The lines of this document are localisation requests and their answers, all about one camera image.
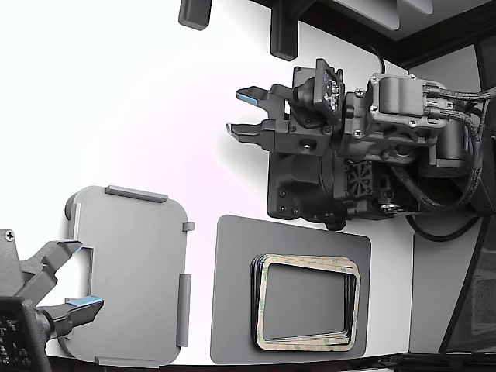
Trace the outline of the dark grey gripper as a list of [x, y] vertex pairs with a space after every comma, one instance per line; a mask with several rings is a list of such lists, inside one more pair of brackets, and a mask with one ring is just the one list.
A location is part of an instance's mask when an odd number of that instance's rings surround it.
[[[1, 230], [0, 285], [2, 297], [29, 299], [38, 305], [56, 286], [56, 272], [82, 247], [78, 240], [49, 241], [27, 260], [19, 260], [15, 233]], [[56, 339], [71, 333], [73, 328], [95, 320], [104, 299], [87, 296], [61, 305], [36, 308], [36, 321], [46, 339]]]

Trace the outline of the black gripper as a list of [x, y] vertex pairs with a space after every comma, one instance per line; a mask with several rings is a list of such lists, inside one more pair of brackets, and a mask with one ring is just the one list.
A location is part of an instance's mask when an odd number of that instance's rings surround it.
[[[267, 118], [259, 124], [227, 123], [230, 136], [240, 143], [258, 145], [274, 153], [290, 153], [288, 132], [277, 131], [284, 118], [288, 90], [274, 84], [270, 90], [257, 86], [236, 91], [240, 101], [263, 109]], [[298, 152], [323, 156], [343, 128], [345, 85], [343, 71], [330, 66], [296, 67], [288, 93], [290, 105], [289, 129], [296, 136]]]

